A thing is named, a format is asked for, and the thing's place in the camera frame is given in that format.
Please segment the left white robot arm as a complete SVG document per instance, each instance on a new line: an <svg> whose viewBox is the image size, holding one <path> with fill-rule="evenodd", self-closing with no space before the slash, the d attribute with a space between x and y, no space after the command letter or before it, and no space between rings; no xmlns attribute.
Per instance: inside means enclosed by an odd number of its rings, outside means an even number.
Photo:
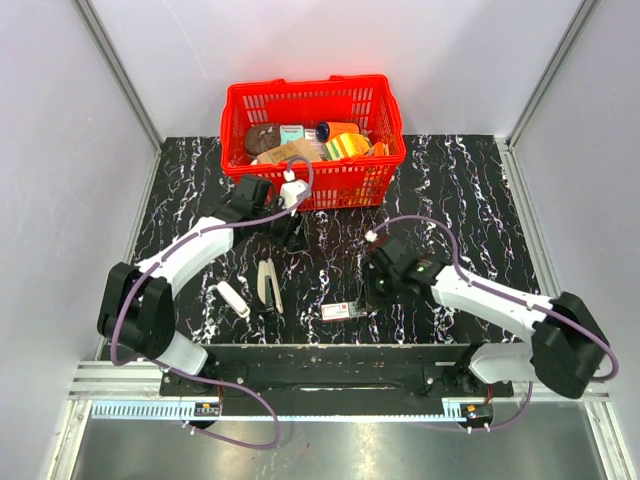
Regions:
<svg viewBox="0 0 640 480"><path fill-rule="evenodd" d="M195 395L217 381L207 351L176 331L174 299L205 266L255 234L286 244L300 225L297 207L310 194L289 173L278 193L264 178L245 175L219 205L178 240L137 264L120 262L108 273L97 320L98 333L148 360L182 371Z"/></svg>

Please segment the white stapler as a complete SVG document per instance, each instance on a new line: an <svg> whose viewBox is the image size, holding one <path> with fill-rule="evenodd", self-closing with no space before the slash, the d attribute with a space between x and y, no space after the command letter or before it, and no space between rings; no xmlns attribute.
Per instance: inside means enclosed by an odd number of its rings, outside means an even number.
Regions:
<svg viewBox="0 0 640 480"><path fill-rule="evenodd" d="M216 285L216 290L231 309L240 317L250 316L250 307L241 295L226 281L221 281Z"/></svg>

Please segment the red white staple box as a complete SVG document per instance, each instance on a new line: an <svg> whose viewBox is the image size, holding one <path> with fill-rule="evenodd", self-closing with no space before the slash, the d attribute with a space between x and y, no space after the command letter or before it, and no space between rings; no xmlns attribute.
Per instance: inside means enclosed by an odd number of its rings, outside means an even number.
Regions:
<svg viewBox="0 0 640 480"><path fill-rule="evenodd" d="M321 320L323 323L341 322L366 315L367 311L356 301L323 304L321 306Z"/></svg>

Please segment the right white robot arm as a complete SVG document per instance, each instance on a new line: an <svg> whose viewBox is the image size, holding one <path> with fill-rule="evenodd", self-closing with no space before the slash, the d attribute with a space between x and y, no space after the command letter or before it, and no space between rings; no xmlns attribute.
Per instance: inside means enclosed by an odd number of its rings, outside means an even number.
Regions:
<svg viewBox="0 0 640 480"><path fill-rule="evenodd" d="M370 309L423 300L466 312L513 334L514 343L485 343L468 350L454 375L456 387L476 396L489 384L540 382L579 399L594 381L609 342L585 302L515 290L483 279L450 261L421 257L390 237L369 248L363 267Z"/></svg>

